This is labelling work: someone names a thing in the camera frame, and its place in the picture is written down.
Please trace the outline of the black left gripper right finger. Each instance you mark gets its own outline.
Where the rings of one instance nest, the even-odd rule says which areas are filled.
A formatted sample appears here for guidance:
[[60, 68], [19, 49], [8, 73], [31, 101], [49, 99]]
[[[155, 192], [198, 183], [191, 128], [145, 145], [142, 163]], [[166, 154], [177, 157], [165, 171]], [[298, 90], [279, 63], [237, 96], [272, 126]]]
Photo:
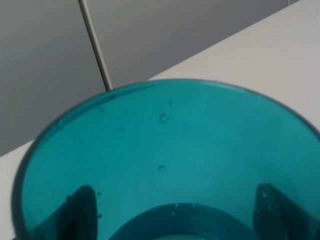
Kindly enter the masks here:
[[260, 240], [320, 238], [320, 221], [269, 183], [257, 186], [252, 225]]

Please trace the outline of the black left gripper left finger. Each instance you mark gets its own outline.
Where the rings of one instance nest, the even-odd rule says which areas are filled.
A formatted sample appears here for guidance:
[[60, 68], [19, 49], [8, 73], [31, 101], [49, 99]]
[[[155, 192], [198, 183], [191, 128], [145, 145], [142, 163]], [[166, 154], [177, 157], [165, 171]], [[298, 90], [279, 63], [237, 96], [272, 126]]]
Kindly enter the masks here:
[[33, 240], [96, 240], [97, 237], [96, 193], [89, 185], [69, 195], [64, 204], [32, 231]]

